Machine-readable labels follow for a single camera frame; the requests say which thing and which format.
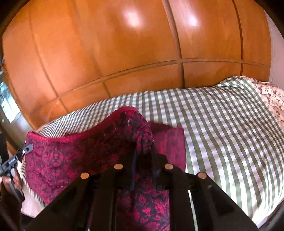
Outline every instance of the gingham blanket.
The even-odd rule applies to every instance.
[[[82,132],[121,106],[136,107],[148,121],[182,126],[187,172],[206,172],[256,224],[283,200],[284,133],[248,78],[117,96],[62,116],[38,133]],[[25,164],[22,173],[25,181]]]

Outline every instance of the red patterned cloth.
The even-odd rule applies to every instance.
[[[168,191],[155,191],[151,181],[151,144],[170,163],[185,170],[184,130],[147,122],[132,107],[121,107],[97,126],[60,138],[29,132],[26,144],[34,150],[26,155],[27,183],[50,203],[83,172],[103,173],[119,156],[137,149],[134,191],[119,191],[118,230],[169,230]]]

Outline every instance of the black metal frame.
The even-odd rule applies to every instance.
[[[75,179],[26,230],[116,230],[116,191],[134,189],[136,151],[123,155],[119,163],[123,165],[122,169],[116,169],[115,165],[102,174]],[[205,173],[183,172],[168,164],[165,155],[155,153],[154,147],[152,164],[154,187],[169,190],[171,231],[195,230],[188,190],[191,191],[199,231],[258,230]]]
[[[20,160],[25,154],[31,152],[33,149],[34,146],[29,144],[26,147],[18,149],[17,153],[9,158],[5,134],[0,134],[0,176],[7,176],[11,178],[12,181],[9,186],[19,203],[22,203],[25,200],[25,197],[22,190],[15,188],[13,181],[13,177],[15,176],[14,170],[17,168],[18,160]]]

